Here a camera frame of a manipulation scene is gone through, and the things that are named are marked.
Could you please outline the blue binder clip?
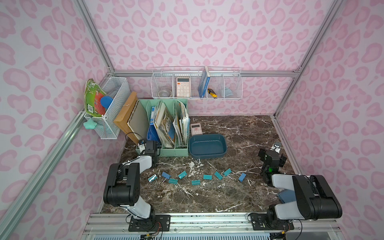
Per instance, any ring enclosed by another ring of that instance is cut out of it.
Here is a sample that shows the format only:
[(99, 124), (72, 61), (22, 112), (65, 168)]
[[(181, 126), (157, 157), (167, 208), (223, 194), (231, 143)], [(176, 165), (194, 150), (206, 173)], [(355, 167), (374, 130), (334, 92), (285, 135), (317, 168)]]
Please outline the blue binder clip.
[(245, 173), (242, 173), (241, 175), (240, 175), (240, 177), (239, 177), (239, 182), (243, 182), (244, 181), (244, 179), (245, 179), (245, 177), (246, 177), (247, 175), (245, 174)]
[(165, 172), (162, 172), (162, 177), (164, 178), (163, 182), (165, 181), (169, 181), (170, 178), (171, 178), (171, 175), (165, 173)]

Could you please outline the dark teal storage box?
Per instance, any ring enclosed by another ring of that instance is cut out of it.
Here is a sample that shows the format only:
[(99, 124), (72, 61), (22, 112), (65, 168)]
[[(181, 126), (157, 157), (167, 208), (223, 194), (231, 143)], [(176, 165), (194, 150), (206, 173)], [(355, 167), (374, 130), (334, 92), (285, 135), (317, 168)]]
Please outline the dark teal storage box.
[(220, 134), (195, 135), (189, 140), (189, 152), (194, 159), (222, 158), (227, 150), (226, 139)]

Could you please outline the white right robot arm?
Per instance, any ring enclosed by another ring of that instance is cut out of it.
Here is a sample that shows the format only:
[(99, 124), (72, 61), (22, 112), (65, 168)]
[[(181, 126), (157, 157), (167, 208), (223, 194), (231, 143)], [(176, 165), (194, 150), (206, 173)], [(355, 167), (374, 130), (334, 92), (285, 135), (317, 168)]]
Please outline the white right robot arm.
[(258, 157), (263, 162), (261, 176), (265, 183), (274, 188), (293, 191), (295, 200), (271, 205), (267, 210), (269, 224), (289, 220), (339, 219), (342, 206), (322, 175), (281, 174), (286, 157), (274, 150), (261, 149)]

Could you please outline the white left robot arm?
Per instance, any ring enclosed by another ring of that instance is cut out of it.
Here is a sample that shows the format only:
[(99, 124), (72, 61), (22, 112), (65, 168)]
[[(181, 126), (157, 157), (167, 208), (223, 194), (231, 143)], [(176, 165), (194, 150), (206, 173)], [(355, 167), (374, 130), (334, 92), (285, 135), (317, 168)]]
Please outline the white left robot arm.
[(126, 210), (141, 224), (153, 225), (155, 212), (140, 196), (140, 175), (157, 161), (157, 142), (148, 141), (142, 155), (129, 162), (112, 164), (104, 189), (104, 203)]

